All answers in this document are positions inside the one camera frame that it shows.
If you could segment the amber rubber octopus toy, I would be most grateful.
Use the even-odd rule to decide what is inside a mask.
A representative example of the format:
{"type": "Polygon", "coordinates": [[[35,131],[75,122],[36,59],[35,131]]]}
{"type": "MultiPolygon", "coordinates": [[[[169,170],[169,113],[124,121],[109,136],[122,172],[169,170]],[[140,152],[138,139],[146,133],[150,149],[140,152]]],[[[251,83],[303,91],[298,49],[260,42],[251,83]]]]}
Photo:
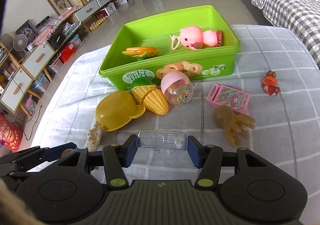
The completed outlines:
{"type": "Polygon", "coordinates": [[[238,135],[248,139],[249,133],[244,126],[255,129],[255,118],[246,114],[235,114],[228,106],[219,106],[213,113],[213,119],[217,126],[225,131],[225,138],[231,147],[241,146],[238,135]]]}

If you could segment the clear plastic container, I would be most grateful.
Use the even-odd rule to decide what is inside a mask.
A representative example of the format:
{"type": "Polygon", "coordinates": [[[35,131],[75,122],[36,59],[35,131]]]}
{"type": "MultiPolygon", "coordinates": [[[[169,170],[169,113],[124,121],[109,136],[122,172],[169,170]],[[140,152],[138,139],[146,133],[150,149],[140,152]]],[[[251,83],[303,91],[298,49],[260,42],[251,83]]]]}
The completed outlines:
{"type": "Polygon", "coordinates": [[[188,136],[177,131],[142,130],[137,135],[137,147],[153,150],[186,151],[188,136]]]}

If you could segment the yellow plastic toy bowl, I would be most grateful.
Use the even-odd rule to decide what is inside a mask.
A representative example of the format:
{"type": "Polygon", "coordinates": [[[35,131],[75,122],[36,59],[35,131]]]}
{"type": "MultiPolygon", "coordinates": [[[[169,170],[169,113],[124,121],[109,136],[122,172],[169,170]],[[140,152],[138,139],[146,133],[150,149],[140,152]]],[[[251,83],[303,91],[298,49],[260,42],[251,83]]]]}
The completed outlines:
{"type": "Polygon", "coordinates": [[[118,90],[99,102],[95,117],[105,132],[112,132],[141,117],[145,111],[146,107],[138,105],[129,92],[118,90]]]}

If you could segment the pink card box toy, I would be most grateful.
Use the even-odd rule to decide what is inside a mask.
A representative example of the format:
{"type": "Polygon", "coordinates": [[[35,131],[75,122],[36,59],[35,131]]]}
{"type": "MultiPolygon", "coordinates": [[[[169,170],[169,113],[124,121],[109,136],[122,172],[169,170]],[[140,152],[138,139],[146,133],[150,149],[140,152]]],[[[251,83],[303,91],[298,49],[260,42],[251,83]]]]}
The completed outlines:
{"type": "Polygon", "coordinates": [[[235,114],[245,114],[250,100],[248,93],[229,86],[215,84],[212,86],[207,101],[214,107],[228,106],[235,114]]]}

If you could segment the orange small figurine toy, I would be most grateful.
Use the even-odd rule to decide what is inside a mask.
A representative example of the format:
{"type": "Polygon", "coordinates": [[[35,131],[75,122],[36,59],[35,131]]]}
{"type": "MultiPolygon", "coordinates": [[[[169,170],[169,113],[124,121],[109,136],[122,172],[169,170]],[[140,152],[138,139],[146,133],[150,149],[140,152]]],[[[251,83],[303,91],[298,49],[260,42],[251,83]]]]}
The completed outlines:
{"type": "Polygon", "coordinates": [[[261,82],[264,86],[264,91],[268,95],[274,94],[275,96],[277,96],[279,94],[280,88],[278,86],[276,72],[269,70],[261,82]]]}

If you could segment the orange yellow toy slice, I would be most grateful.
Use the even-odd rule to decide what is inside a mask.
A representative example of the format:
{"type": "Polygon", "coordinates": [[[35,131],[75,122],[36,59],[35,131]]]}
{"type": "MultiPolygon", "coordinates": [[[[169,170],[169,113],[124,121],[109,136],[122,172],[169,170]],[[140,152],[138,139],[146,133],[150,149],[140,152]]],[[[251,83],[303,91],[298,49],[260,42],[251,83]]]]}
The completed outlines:
{"type": "Polygon", "coordinates": [[[151,46],[129,47],[122,52],[123,55],[136,58],[138,61],[155,57],[159,53],[159,49],[151,46]]]}

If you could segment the pink pig toy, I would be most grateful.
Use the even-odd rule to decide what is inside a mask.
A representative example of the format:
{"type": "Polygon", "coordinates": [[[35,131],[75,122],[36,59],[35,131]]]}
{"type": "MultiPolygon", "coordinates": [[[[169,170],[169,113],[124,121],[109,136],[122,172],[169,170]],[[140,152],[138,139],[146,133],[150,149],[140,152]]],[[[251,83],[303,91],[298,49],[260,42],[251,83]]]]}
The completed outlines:
{"type": "Polygon", "coordinates": [[[171,49],[176,50],[180,44],[190,50],[199,50],[204,46],[219,47],[223,45],[221,30],[205,30],[198,26],[189,26],[180,29],[180,35],[170,35],[171,49]]]}

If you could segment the red round toy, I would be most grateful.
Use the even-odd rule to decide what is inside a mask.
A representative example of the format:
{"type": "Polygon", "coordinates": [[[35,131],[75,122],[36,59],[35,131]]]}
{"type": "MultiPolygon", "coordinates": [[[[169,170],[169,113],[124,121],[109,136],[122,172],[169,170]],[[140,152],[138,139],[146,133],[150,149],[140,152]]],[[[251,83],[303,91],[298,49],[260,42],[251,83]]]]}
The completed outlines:
{"type": "Polygon", "coordinates": [[[10,123],[3,113],[0,113],[0,141],[1,147],[6,147],[17,152],[23,139],[23,132],[20,128],[10,123]]]}

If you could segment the beige knitted small item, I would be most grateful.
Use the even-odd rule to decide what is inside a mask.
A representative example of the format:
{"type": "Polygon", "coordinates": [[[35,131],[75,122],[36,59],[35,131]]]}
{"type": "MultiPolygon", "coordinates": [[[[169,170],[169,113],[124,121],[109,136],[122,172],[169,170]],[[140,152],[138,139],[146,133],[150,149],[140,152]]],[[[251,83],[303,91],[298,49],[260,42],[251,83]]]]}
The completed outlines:
{"type": "Polygon", "coordinates": [[[87,148],[89,152],[94,152],[98,149],[102,135],[103,129],[95,119],[92,128],[87,130],[87,148]]]}

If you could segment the toy corn green half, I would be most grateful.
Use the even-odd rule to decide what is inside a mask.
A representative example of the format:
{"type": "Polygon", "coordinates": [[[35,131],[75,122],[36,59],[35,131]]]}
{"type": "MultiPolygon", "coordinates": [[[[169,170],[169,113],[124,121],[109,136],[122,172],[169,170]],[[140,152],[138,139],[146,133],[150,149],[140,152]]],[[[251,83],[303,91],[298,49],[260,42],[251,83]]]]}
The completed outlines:
{"type": "Polygon", "coordinates": [[[157,89],[157,86],[145,77],[137,78],[131,83],[131,94],[140,105],[145,97],[155,89],[157,89]]]}

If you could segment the pink clear capsule ball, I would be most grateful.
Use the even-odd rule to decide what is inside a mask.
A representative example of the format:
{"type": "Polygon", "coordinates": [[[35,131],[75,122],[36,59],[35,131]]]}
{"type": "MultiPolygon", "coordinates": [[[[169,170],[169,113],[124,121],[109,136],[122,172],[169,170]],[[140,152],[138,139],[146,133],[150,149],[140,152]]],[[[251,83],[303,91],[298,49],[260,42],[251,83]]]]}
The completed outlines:
{"type": "Polygon", "coordinates": [[[182,72],[167,73],[161,80],[161,91],[172,105],[184,105],[193,97],[193,84],[182,72]]]}

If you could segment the grey checked table cloth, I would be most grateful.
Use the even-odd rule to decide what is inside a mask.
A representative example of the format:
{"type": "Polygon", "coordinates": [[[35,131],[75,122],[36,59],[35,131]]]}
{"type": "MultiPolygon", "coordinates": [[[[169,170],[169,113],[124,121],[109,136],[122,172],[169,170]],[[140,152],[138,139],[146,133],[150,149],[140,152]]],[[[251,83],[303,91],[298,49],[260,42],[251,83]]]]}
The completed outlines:
{"type": "MultiPolygon", "coordinates": [[[[213,120],[214,108],[207,96],[215,84],[248,93],[246,113],[255,118],[255,129],[241,144],[289,175],[306,188],[308,203],[301,216],[304,224],[319,221],[319,69],[301,41],[289,30],[258,25],[235,25],[241,42],[232,75],[194,82],[191,101],[170,106],[163,116],[146,111],[140,118],[114,132],[106,132],[101,146],[121,144],[142,130],[178,131],[201,143],[230,151],[224,131],[213,120]],[[280,92],[268,95],[262,84],[266,73],[277,74],[280,92]]],[[[51,83],[55,93],[42,112],[33,146],[54,147],[73,142],[87,145],[95,108],[115,86],[99,75],[108,46],[85,53],[60,70],[63,78],[51,83]]]]}

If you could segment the small white desk fan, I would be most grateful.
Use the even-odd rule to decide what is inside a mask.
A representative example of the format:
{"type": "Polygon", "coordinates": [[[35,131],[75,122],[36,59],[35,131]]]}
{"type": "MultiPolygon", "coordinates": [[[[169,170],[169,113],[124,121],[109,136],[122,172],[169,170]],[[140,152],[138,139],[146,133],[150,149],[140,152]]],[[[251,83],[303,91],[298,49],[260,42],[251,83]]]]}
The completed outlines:
{"type": "Polygon", "coordinates": [[[13,40],[13,48],[18,52],[24,51],[27,45],[28,39],[24,34],[18,34],[13,40]]]}

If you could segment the green plastic storage bin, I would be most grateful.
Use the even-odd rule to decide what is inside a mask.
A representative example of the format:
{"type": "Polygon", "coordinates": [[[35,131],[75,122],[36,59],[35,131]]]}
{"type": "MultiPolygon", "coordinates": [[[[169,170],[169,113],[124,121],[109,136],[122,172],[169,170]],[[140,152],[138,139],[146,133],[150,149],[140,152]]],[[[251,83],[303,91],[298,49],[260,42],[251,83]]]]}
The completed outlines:
{"type": "Polygon", "coordinates": [[[159,84],[174,70],[191,80],[228,76],[240,50],[240,40],[213,6],[184,8],[124,24],[99,75],[123,90],[139,77],[159,84]]]}

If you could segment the grey plaid blanket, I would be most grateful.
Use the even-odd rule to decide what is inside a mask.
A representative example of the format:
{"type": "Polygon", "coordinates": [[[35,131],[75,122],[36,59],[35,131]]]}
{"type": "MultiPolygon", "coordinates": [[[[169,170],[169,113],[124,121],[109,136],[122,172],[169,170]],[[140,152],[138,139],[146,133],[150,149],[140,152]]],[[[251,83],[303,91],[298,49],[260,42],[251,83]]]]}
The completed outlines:
{"type": "Polygon", "coordinates": [[[241,0],[263,25],[291,30],[319,64],[319,0],[241,0]]]}

